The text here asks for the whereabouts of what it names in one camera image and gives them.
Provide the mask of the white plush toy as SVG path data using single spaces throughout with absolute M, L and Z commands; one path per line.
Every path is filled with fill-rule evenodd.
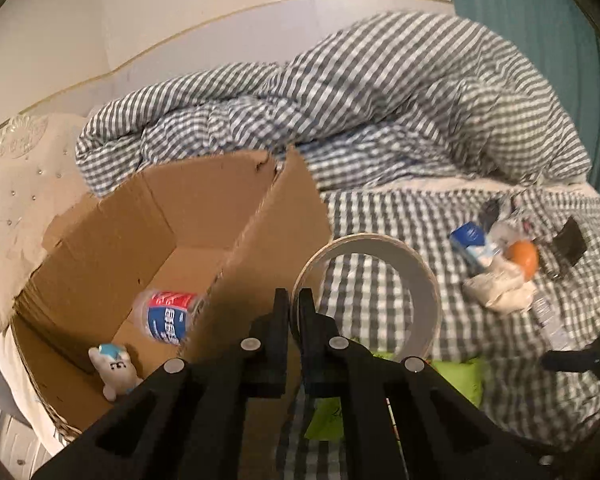
M 143 381 L 124 347 L 100 344 L 88 349 L 88 357 L 104 383 L 102 394 L 109 402 L 126 396 Z

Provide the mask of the pepsi plastic bottle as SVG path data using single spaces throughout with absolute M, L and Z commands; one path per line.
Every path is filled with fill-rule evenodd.
M 179 346 L 200 302 L 201 296 L 192 292 L 146 289 L 134 300 L 132 321 L 151 339 Z

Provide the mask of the black binder clip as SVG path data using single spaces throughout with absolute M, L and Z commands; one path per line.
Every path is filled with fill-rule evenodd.
M 567 219 L 560 231 L 552 238 L 550 250 L 558 264 L 555 278 L 561 280 L 588 250 L 588 243 L 576 218 Z

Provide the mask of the lime green pouch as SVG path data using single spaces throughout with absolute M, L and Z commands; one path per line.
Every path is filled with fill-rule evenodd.
M 482 366 L 479 358 L 466 362 L 430 361 L 429 364 L 472 405 L 482 402 Z M 339 398 L 321 399 L 317 403 L 304 437 L 311 441 L 339 441 L 343 438 L 343 421 Z

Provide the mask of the white tissue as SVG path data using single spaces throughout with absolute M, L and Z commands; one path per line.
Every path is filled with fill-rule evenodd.
M 501 314 L 528 310 L 536 294 L 524 270 L 506 259 L 494 259 L 486 272 L 465 280 L 463 290 L 484 308 Z

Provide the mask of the white tape roll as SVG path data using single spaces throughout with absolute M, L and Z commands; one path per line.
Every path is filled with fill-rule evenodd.
M 290 329 L 299 348 L 299 295 L 314 271 L 329 260 L 347 255 L 366 255 L 383 261 L 399 275 L 402 289 L 411 295 L 413 323 L 403 346 L 393 355 L 400 362 L 411 356 L 426 359 L 440 330 L 442 317 L 438 281 L 424 259 L 407 244 L 377 233 L 358 233 L 337 238 L 319 249 L 306 262 L 291 294 Z

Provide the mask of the orange fruit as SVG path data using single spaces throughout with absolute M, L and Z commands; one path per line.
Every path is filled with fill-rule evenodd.
M 521 268 L 524 279 L 530 281 L 539 267 L 539 255 L 530 240 L 517 240 L 506 249 L 506 258 Z

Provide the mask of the blue white milk carton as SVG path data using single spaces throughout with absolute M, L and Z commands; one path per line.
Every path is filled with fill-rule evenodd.
M 468 264 L 472 274 L 486 272 L 497 256 L 502 254 L 498 244 L 490 240 L 486 231 L 475 222 L 466 222 L 451 232 L 453 248 Z

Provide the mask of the clear water bottle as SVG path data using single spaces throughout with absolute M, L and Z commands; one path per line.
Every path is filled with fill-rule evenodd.
M 540 324 L 542 333 L 552 350 L 569 351 L 572 349 L 572 340 L 562 325 L 557 310 L 540 292 L 534 296 L 531 311 Z

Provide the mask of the checkered bed sheet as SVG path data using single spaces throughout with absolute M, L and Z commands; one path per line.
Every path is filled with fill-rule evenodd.
M 369 256 L 329 263 L 317 307 L 343 335 L 398 358 L 482 359 L 482 409 L 517 437 L 568 450 L 600 426 L 600 381 L 589 372 L 543 370 L 539 359 L 550 344 L 532 313 L 500 315 L 463 295 L 468 267 L 450 233 L 501 193 L 332 191 L 322 199 L 336 237 L 384 234 L 427 266 L 408 276 Z M 573 345 L 583 348 L 600 335 L 600 197 L 530 188 L 514 199 L 535 234 L 552 234 L 568 220 L 583 231 L 588 248 L 576 267 L 557 281 L 535 279 Z

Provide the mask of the cardboard box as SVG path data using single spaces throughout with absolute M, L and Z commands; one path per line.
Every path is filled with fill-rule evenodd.
M 241 151 L 149 167 L 57 217 L 10 322 L 55 429 L 73 439 L 108 411 L 89 348 L 123 344 L 142 376 L 172 356 L 217 356 L 270 312 L 276 289 L 292 289 L 331 236 L 296 151 L 283 165 Z M 133 324 L 134 300 L 151 289 L 199 301 L 181 347 Z

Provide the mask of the beige tufted headboard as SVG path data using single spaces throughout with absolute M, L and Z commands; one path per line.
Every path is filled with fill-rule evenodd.
M 18 115 L 0 136 L 0 333 L 48 255 L 97 203 L 76 166 L 79 115 Z

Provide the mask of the checkered duvet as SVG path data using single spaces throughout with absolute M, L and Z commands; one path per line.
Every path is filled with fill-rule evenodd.
M 481 24 L 366 18 L 283 63 L 235 63 L 109 102 L 76 141 L 97 195 L 162 162 L 298 148 L 323 191 L 430 177 L 584 180 L 591 159 L 550 83 Z

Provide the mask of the teal curtain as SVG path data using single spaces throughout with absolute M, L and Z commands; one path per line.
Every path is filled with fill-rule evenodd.
M 452 0 L 455 11 L 488 26 L 546 77 L 577 127 L 600 192 L 600 37 L 573 0 Z

